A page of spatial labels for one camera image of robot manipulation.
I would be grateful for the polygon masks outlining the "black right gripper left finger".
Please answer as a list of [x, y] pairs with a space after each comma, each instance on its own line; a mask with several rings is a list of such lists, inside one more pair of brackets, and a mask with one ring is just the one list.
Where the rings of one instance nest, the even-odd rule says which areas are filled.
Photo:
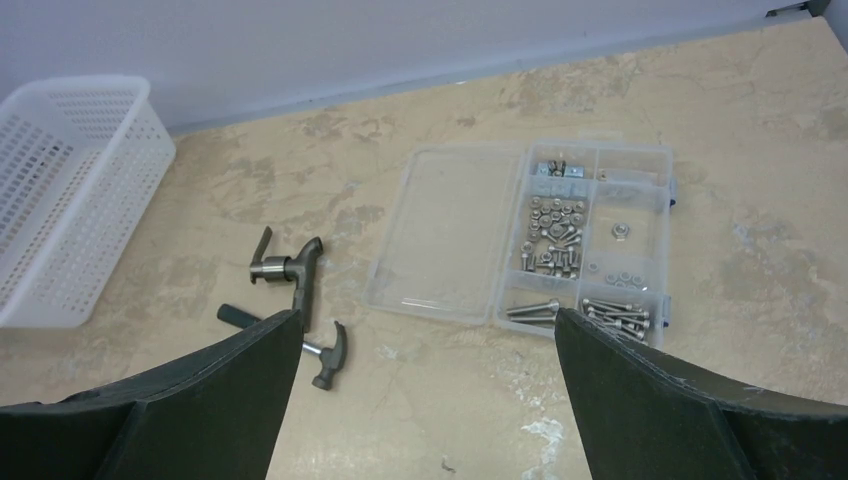
[[1, 410], [5, 479], [262, 479], [301, 357], [281, 311], [156, 368]]

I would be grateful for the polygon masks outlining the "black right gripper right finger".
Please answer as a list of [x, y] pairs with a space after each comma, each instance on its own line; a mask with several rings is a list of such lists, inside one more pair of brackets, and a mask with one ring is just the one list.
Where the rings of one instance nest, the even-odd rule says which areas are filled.
[[843, 479], [847, 409], [614, 335], [574, 309], [555, 344], [595, 479]]

